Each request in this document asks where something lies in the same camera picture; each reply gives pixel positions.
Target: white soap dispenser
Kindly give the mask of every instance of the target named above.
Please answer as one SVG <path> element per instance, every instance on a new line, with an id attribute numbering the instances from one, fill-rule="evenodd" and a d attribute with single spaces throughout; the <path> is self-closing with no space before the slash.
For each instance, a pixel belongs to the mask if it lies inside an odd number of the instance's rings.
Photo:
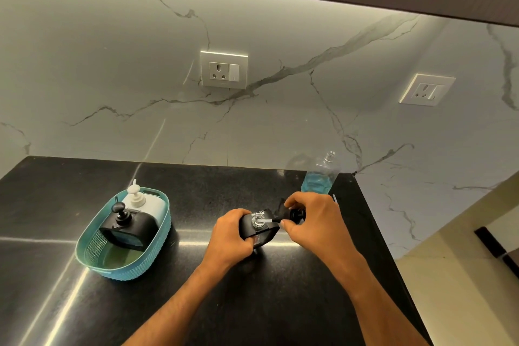
<path id="1" fill-rule="evenodd" d="M 165 201 L 153 194 L 141 192 L 137 179 L 134 179 L 133 184 L 128 186 L 127 192 L 128 194 L 122 200 L 126 208 L 152 215 L 157 221 L 157 226 L 160 227 L 165 218 Z"/>

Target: electrical outlet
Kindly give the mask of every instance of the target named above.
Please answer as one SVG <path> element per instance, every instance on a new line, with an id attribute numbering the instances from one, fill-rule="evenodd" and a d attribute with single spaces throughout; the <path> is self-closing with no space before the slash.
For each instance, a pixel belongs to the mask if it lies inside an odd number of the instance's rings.
<path id="1" fill-rule="evenodd" d="M 456 78 L 439 75 L 415 74 L 400 103 L 435 106 L 451 88 Z"/>
<path id="2" fill-rule="evenodd" d="M 220 52 L 200 52 L 202 85 L 245 89 L 247 86 L 247 55 L 224 54 Z"/>
<path id="3" fill-rule="evenodd" d="M 229 81 L 229 63 L 209 62 L 209 79 Z"/>

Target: white pump head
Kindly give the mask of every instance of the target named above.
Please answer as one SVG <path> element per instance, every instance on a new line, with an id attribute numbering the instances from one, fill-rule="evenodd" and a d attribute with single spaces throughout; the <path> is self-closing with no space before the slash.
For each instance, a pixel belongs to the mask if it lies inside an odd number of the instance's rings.
<path id="1" fill-rule="evenodd" d="M 139 208 L 145 205 L 146 196 L 141 193 L 141 187 L 137 185 L 137 179 L 133 180 L 133 184 L 129 185 L 126 191 L 128 194 L 131 194 L 130 202 L 134 208 Z"/>

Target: person's left hand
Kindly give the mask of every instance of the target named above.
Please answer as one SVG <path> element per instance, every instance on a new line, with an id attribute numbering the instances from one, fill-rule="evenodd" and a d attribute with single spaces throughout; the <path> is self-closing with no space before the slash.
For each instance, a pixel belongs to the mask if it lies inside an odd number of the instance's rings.
<path id="1" fill-rule="evenodd" d="M 250 237 L 244 241 L 238 231 L 241 217 L 249 213 L 251 212 L 243 208 L 232 209 L 218 218 L 202 266 L 224 276 L 231 267 L 252 254 L 254 238 Z"/>

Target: hand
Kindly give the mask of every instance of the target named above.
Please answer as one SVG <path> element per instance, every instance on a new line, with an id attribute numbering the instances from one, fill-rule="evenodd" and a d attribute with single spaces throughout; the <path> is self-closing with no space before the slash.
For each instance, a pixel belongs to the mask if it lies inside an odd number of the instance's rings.
<path id="1" fill-rule="evenodd" d="M 233 209 L 218 218 L 202 260 L 203 267 L 223 277 L 231 267 L 252 254 L 254 238 L 244 241 L 238 231 L 241 217 L 249 213 L 243 208 Z"/>
<path id="2" fill-rule="evenodd" d="M 344 224 L 341 210 L 331 196 L 318 193 L 295 192 L 285 201 L 285 207 L 306 207 L 302 225 L 282 220 L 281 225 L 290 238 L 313 252 L 328 267 L 337 260 L 359 255 Z"/>

